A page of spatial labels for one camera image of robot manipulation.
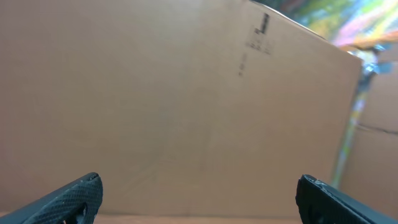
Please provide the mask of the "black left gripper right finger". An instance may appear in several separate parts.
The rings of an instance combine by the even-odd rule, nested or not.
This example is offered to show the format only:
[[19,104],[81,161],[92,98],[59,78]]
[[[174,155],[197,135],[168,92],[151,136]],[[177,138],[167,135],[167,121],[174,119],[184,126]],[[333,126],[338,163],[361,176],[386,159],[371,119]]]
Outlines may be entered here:
[[298,180],[295,201],[303,224],[397,224],[397,220],[307,174]]

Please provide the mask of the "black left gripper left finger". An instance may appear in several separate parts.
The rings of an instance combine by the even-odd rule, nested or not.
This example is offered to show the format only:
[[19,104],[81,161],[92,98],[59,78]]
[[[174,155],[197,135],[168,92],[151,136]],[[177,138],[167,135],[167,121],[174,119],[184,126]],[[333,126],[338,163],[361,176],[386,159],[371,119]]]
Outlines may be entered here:
[[88,173],[1,217],[1,224],[93,224],[103,201],[103,183]]

